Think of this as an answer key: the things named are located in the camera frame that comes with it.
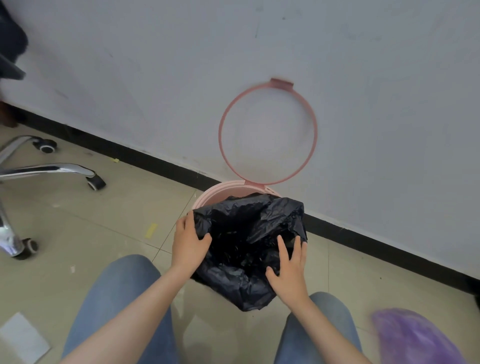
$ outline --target yellow paper scrap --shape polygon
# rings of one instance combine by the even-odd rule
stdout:
[[[145,234],[145,238],[150,239],[152,237],[153,233],[155,232],[157,226],[158,226],[158,224],[150,225],[150,227],[147,230],[147,234]]]

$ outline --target blue jeans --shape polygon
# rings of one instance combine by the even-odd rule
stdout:
[[[142,255],[128,255],[111,263],[88,292],[68,334],[62,358],[114,318],[159,277],[160,272]],[[325,292],[314,293],[310,297],[343,336],[361,350],[357,330],[345,305]],[[138,364],[173,364],[178,361],[169,309]],[[275,363],[324,363],[307,333],[292,314],[287,318]]]

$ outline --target black baseboard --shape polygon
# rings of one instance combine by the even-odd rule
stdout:
[[[13,106],[10,107],[18,122],[26,126],[42,131],[56,138],[83,146],[111,158],[118,158],[122,162],[183,183],[187,186],[205,191],[219,183],[219,181],[204,176],[201,173],[179,167],[148,154],[61,124],[57,121],[46,119],[29,111]],[[479,279],[467,276],[466,274],[433,263],[417,255],[405,252],[391,245],[382,243],[354,231],[341,228],[310,215],[305,215],[304,223],[307,231],[313,234],[374,256],[385,262],[408,269],[464,292],[476,296],[480,295]]]

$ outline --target purple plastic bag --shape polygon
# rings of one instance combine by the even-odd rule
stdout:
[[[382,364],[467,364],[458,348],[423,316],[401,308],[372,315]]]

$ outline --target chair caster wheel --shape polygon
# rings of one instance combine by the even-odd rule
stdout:
[[[50,139],[40,139],[33,143],[34,147],[43,153],[53,153],[57,150],[57,142]]]
[[[87,183],[90,188],[94,191],[100,191],[101,189],[105,188],[107,185],[103,179],[101,179],[97,174],[93,177],[86,177]]]
[[[24,245],[24,249],[20,254],[14,256],[15,259],[25,260],[28,257],[31,257],[32,255],[37,254],[38,243],[35,240],[27,238],[27,239],[23,239],[22,243]]]

